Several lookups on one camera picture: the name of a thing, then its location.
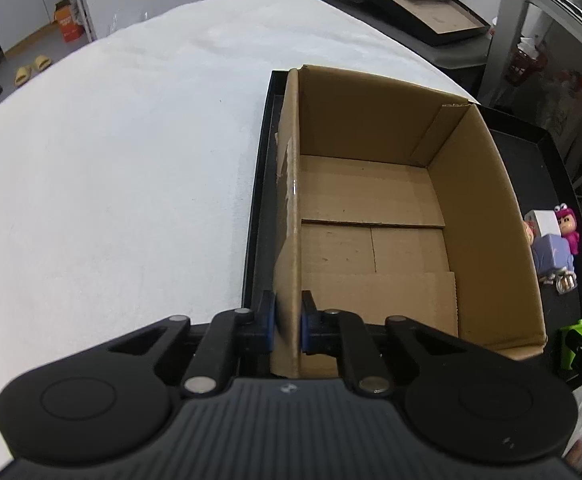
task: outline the toy figure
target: toy figure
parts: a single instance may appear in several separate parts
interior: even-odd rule
[[[526,239],[529,242],[529,245],[533,244],[533,239],[535,235],[533,234],[533,228],[529,225],[529,222],[522,222],[524,224],[524,232],[526,233]]]
[[[555,284],[560,294],[565,294],[578,286],[573,267],[573,254],[566,238],[558,235],[536,238],[531,245],[531,252],[540,283]]]
[[[546,235],[562,236],[554,210],[531,209],[524,215],[524,221],[533,230],[534,238],[542,238]]]
[[[578,244],[580,243],[580,233],[576,231],[578,223],[575,220],[575,213],[566,204],[555,206],[554,211],[562,238],[566,238],[571,254],[575,256],[579,252]]]

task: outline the cardboard box flap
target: cardboard box flap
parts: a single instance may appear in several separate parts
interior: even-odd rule
[[[418,274],[448,272],[442,229],[303,223],[302,272]]]
[[[311,290],[319,310],[339,308],[367,323],[384,324],[401,314],[457,336],[453,272],[421,274],[302,273],[303,290]]]
[[[506,348],[499,351],[489,348],[489,350],[496,351],[499,354],[504,355],[504,357],[508,357],[509,359],[513,359],[515,361],[523,361],[524,359],[529,359],[531,357],[535,357],[536,355],[540,355],[543,349],[544,349],[543,344],[531,346],[516,346],[513,348]]]
[[[301,155],[299,187],[302,220],[444,226],[423,168]]]
[[[325,354],[300,355],[300,370],[303,379],[340,377],[337,360]]]
[[[300,327],[300,219],[297,204],[298,175],[298,78],[289,74],[284,104],[279,120],[277,144],[277,216],[276,263],[273,290],[276,304],[276,335],[271,370],[296,377],[299,370],[298,341]]]
[[[302,272],[375,272],[369,227],[303,223],[301,239]]]
[[[468,103],[404,81],[320,66],[303,66],[299,83],[303,155],[411,164],[440,107]]]
[[[426,130],[420,142],[411,153],[411,162],[417,166],[428,165],[438,150],[455,130],[464,117],[469,104],[442,105],[429,129]]]
[[[374,227],[371,238],[379,274],[449,271],[442,229]]]
[[[544,345],[540,291],[516,196],[477,107],[465,113],[428,170],[457,278],[460,337],[488,348]],[[470,222],[467,212],[474,209]]]
[[[408,10],[436,34],[482,28],[484,23],[453,0],[391,0]]]

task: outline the pink toy figure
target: pink toy figure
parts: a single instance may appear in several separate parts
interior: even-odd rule
[[[571,254],[575,256],[579,252],[578,244],[580,243],[580,233],[575,231],[578,227],[578,223],[575,220],[575,213],[566,204],[557,205],[553,209],[555,216],[558,218],[562,238],[567,239]]]

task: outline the yellow slipper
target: yellow slipper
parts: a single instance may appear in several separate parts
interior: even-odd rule
[[[20,88],[31,78],[31,67],[21,66],[15,73],[15,85]]]
[[[47,56],[40,55],[36,57],[34,63],[36,65],[36,70],[38,70],[38,72],[42,72],[51,66],[52,60],[50,60]]]

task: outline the floor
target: floor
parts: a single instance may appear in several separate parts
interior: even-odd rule
[[[35,60],[36,56],[39,56],[39,54],[49,56],[53,62],[58,62],[63,57],[68,56],[68,54],[83,47],[87,42],[86,34],[83,34],[77,40],[65,43],[60,31],[54,30],[43,38],[37,40],[36,43],[33,43],[20,54],[17,54],[10,59],[3,59],[0,62],[0,86],[2,87],[0,103],[16,90],[14,79],[15,73],[19,67],[33,65],[33,60]],[[37,76],[37,74],[38,73],[34,69],[31,72],[31,77],[33,78]]]

